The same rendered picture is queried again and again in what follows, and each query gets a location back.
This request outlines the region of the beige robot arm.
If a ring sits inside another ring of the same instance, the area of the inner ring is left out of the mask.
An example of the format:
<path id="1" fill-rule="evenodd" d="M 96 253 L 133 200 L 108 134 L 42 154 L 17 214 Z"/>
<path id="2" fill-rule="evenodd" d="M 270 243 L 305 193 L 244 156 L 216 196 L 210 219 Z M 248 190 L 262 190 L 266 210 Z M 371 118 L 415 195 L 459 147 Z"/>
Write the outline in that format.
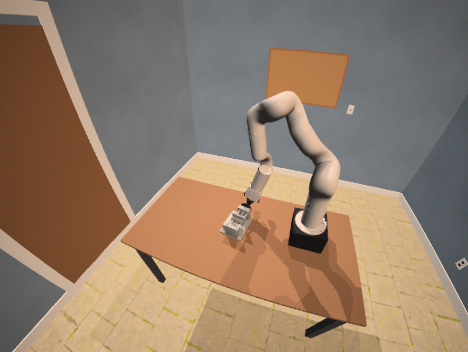
<path id="1" fill-rule="evenodd" d="M 326 229 L 324 215 L 330 203 L 329 197 L 334 195 L 337 188 L 340 164 L 321 143 L 307 119 L 300 99 L 291 91 L 270 97 L 253 106 L 247 113 L 251 155 L 255 161 L 260 161 L 251 188 L 257 192 L 262 191 L 272 174 L 272 158 L 267 154 L 265 123 L 284 117 L 290 135 L 300 151 L 318 166 L 310 180 L 304 211 L 296 215 L 295 223 L 302 232 L 319 235 Z"/>

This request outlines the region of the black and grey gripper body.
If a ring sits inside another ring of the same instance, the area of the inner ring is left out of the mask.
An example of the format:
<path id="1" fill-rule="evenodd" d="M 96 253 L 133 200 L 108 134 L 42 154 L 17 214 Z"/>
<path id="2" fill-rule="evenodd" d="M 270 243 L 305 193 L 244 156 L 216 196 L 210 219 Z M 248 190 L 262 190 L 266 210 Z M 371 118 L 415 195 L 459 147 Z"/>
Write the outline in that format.
<path id="1" fill-rule="evenodd" d="M 257 192 L 255 190 L 253 190 L 251 188 L 251 184 L 249 185 L 249 187 L 247 188 L 246 192 L 245 192 L 245 196 L 247 198 L 249 198 L 250 200 L 254 201 L 254 202 L 258 202 L 258 200 L 260 199 L 261 197 L 261 194 L 262 194 L 262 191 L 261 192 Z"/>

